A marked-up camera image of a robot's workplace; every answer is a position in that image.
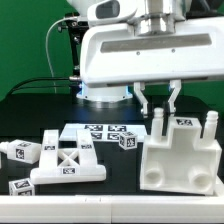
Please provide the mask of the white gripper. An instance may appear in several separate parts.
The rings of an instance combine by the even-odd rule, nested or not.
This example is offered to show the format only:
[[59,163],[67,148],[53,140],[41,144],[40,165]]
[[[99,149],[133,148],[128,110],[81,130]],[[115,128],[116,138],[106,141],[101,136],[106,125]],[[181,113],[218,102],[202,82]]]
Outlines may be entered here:
[[82,42],[80,76],[90,87],[134,83],[144,118],[148,101],[142,82],[171,80],[168,106],[174,115],[180,80],[224,78],[224,16],[178,22],[167,35],[136,36],[126,23],[92,27]]

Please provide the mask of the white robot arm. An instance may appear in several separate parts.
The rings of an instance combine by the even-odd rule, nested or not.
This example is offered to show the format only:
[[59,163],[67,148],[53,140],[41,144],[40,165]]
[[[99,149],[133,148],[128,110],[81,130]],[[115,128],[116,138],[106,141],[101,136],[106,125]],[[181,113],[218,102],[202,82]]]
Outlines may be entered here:
[[86,21],[80,78],[89,88],[168,82],[169,111],[181,81],[224,79],[224,15],[186,17],[188,0],[67,0]]

